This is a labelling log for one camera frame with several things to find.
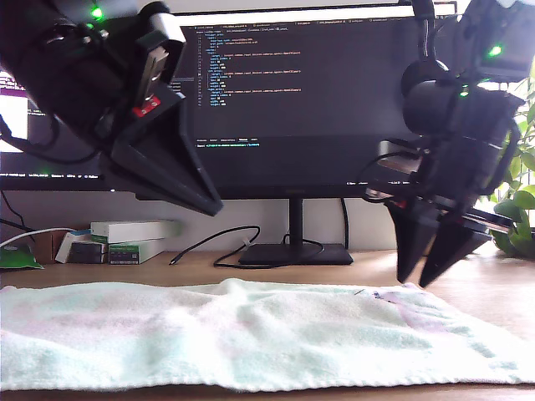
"wall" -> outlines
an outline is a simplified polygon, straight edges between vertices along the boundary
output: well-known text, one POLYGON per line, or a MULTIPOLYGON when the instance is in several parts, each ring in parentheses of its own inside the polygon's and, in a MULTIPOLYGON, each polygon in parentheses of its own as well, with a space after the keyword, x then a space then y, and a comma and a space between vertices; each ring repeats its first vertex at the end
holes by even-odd
MULTIPOLYGON (((258 224, 259 241, 278 242, 288 229, 286 200, 228 200, 216 217, 198 215, 160 201, 137 201, 130 193, 119 192, 7 192, 13 208, 23 214, 26 224, 35 228, 72 226, 88 221, 177 219, 186 225, 183 236, 170 242, 170 250, 181 250, 217 231, 234 226, 258 224)), ((395 248, 394 226, 384 206, 362 200, 348 200, 351 222, 351 248, 395 248)), ((304 235, 322 242, 343 242, 343 219, 337 200, 306 200, 304 235)), ((18 221, 8 208, 2 217, 18 221)), ((18 234, 2 228, 2 238, 18 234)), ((203 249, 222 250, 236 247, 248 233, 223 236, 207 243, 203 249)))

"wooden desk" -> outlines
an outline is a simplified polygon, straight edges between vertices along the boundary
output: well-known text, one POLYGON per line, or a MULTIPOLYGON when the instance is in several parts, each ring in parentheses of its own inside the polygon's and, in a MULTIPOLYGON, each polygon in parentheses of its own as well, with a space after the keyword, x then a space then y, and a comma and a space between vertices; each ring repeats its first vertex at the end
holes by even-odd
MULTIPOLYGON (((352 266, 290 266, 272 270, 216 269, 218 254, 191 253, 175 266, 172 254, 162 254, 139 266, 51 265, 42 271, 7 272, 2 286, 55 287, 83 282, 137 282, 155 286, 185 286, 218 283, 228 277, 260 282, 398 285, 394 251, 354 253, 352 266)), ((418 282, 421 265, 409 281, 418 282)), ((463 312, 504 327, 521 338, 535 339, 535 263, 482 252, 460 261, 437 282, 427 287, 463 312)), ((505 400, 535 399, 535 386, 478 384, 425 385, 396 388, 328 388, 289 393, 234 393, 208 386, 162 386, 121 393, 71 391, 4 392, 5 401, 22 400, 505 400)))

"red label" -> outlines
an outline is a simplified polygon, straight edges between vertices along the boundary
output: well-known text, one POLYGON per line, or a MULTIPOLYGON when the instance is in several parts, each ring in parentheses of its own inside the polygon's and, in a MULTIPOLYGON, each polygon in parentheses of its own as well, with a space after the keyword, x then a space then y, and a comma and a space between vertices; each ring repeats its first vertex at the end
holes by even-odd
POLYGON ((156 98, 155 96, 152 96, 149 100, 143 103, 143 107, 134 107, 132 111, 137 115, 139 118, 146 116, 148 113, 150 113, 152 110, 154 110, 156 107, 158 107, 161 104, 160 100, 156 98))

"computer monitor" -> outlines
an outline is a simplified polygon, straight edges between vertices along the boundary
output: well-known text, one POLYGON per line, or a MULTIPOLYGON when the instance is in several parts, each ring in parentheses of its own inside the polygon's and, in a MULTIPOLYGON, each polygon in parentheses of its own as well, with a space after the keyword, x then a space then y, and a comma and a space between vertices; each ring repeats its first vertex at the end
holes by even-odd
MULTIPOLYGON (((436 6, 456 13, 456 2, 436 6)), ((400 77, 417 58, 411 6, 306 8, 178 15, 186 36, 173 88, 187 127, 225 199, 360 196, 353 180, 380 140, 405 127, 400 77)), ((448 27, 436 40, 452 60, 448 27)), ((14 136, 44 141, 49 119, 0 71, 0 114, 14 136)), ((65 127, 51 155, 90 148, 65 127)), ((380 180, 395 172, 370 171, 380 180)), ((54 165, 0 142, 4 190, 110 190, 98 161, 54 165)))

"towel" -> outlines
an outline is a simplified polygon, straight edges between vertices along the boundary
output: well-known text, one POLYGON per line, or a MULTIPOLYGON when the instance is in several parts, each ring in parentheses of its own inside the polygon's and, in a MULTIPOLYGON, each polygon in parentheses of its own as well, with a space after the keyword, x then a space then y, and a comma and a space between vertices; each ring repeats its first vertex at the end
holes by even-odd
POLYGON ((414 285, 0 291, 1 390, 535 383, 533 344, 414 285))

